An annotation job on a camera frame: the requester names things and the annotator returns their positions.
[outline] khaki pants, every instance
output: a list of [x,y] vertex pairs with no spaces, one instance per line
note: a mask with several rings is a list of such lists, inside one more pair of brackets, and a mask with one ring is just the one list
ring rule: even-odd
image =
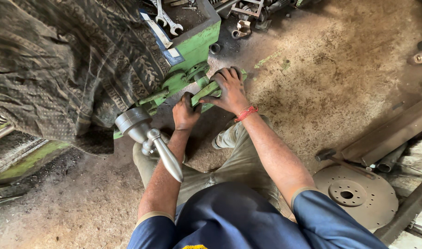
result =
[[[272,127],[267,117],[262,116],[262,118],[269,127]],[[279,190],[263,168],[254,144],[242,123],[238,122],[220,132],[217,135],[216,144],[221,148],[234,148],[231,156],[222,167],[213,172],[202,173],[183,165],[184,182],[180,186],[177,206],[185,203],[193,194],[204,188],[223,182],[239,182],[257,191],[280,211]],[[158,158],[143,155],[141,149],[142,145],[136,143],[132,155],[146,188]]]

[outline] concrete floor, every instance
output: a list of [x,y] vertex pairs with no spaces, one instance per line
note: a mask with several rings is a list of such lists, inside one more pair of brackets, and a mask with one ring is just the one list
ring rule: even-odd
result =
[[[322,0],[291,15],[276,13],[268,33],[254,30],[238,41],[227,38],[234,25],[224,21],[222,51],[210,57],[210,74],[224,66],[244,68],[249,100],[313,174],[325,166],[313,159],[320,149],[340,151],[422,99],[422,65],[406,63],[422,40],[422,5]],[[171,108],[179,97],[154,117],[162,130],[174,128]],[[213,150],[210,141],[232,117],[219,108],[201,117],[187,148],[192,167],[223,164],[231,151]],[[65,174],[51,172],[34,191],[4,206],[0,248],[125,248],[143,185],[132,163],[133,142],[115,143],[107,159],[80,155],[72,163],[60,157]]]

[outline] silver handle knob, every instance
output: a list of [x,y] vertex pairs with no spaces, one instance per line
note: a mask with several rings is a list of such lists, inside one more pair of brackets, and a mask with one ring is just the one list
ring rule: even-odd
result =
[[149,143],[154,143],[159,152],[160,158],[162,159],[163,165],[166,170],[174,177],[177,181],[183,182],[182,169],[180,167],[179,161],[174,156],[172,151],[164,143],[161,137],[161,132],[157,128],[151,128],[146,133]]

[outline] person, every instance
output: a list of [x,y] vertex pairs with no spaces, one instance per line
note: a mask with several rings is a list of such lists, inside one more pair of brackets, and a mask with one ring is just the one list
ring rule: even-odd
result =
[[[233,148],[216,171],[202,173],[183,165],[176,181],[156,158],[133,148],[145,186],[138,222],[128,249],[387,248],[339,205],[315,188],[298,157],[275,134],[269,120],[250,108],[242,73],[223,68],[210,78],[221,96],[204,97],[241,119],[213,140]],[[201,113],[185,93],[173,108],[175,131],[168,147],[182,162],[186,142]],[[279,212],[279,191],[297,223]]]

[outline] short sleeve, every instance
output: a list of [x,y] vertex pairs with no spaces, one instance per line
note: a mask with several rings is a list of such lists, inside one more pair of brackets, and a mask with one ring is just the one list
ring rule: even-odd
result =
[[328,196],[315,190],[300,192],[294,215],[314,248],[387,249]]
[[175,224],[170,218],[152,216],[137,224],[127,249],[171,249],[175,238]]

